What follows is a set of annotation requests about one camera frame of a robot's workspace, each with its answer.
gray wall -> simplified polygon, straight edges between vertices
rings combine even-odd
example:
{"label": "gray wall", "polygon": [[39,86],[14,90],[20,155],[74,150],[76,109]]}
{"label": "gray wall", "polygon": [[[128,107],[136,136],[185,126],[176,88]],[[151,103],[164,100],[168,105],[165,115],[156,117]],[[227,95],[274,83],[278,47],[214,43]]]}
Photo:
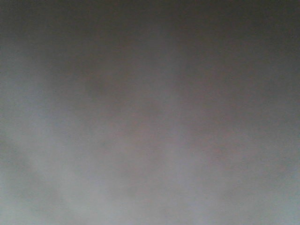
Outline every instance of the gray wall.
{"label": "gray wall", "polygon": [[299,1],[1,1],[2,225],[298,225]]}

gray surface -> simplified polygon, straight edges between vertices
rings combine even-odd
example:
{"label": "gray surface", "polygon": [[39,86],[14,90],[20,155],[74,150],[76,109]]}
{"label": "gray surface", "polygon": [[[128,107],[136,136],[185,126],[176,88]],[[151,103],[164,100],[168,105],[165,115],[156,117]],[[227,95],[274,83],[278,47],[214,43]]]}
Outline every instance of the gray surface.
{"label": "gray surface", "polygon": [[299,224],[299,2],[195,2],[1,1],[1,225]]}

blurry gray background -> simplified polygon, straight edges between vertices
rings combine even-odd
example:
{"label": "blurry gray background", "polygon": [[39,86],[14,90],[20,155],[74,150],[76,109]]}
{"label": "blurry gray background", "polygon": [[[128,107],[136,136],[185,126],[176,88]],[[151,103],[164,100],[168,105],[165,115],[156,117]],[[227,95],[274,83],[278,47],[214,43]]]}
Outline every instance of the blurry gray background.
{"label": "blurry gray background", "polygon": [[299,1],[0,8],[0,224],[299,224]]}

